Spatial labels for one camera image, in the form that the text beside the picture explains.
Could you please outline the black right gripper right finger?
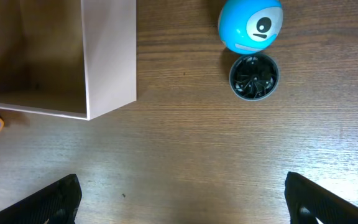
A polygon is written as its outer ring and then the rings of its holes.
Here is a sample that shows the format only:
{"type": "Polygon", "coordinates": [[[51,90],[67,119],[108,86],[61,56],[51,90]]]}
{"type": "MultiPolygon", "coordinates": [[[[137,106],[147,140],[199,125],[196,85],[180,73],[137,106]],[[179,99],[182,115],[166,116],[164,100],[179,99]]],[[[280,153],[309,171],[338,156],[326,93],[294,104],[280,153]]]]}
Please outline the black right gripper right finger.
{"type": "Polygon", "coordinates": [[[358,223],[358,207],[296,172],[285,180],[290,223],[358,223]]]}

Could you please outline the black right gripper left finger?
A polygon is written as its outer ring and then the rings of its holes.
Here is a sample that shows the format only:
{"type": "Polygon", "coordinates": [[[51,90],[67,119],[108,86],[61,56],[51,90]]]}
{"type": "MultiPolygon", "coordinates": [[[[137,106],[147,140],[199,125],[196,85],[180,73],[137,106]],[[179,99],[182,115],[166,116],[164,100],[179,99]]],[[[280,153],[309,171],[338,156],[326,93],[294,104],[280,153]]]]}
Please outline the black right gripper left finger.
{"type": "Polygon", "coordinates": [[[82,191],[76,174],[69,174],[0,211],[0,224],[75,224],[82,191]]]}

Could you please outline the blue ball toy with base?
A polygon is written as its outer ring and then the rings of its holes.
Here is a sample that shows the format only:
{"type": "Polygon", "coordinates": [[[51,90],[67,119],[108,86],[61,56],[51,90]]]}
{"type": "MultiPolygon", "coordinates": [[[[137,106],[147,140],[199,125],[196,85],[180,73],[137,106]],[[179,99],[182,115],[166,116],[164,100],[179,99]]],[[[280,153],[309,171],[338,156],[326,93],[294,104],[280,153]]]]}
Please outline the blue ball toy with base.
{"type": "Polygon", "coordinates": [[[228,0],[218,19],[225,47],[240,55],[229,72],[233,92],[246,101],[269,97],[277,88],[280,71],[262,51],[276,40],[283,25],[279,0],[228,0]]]}

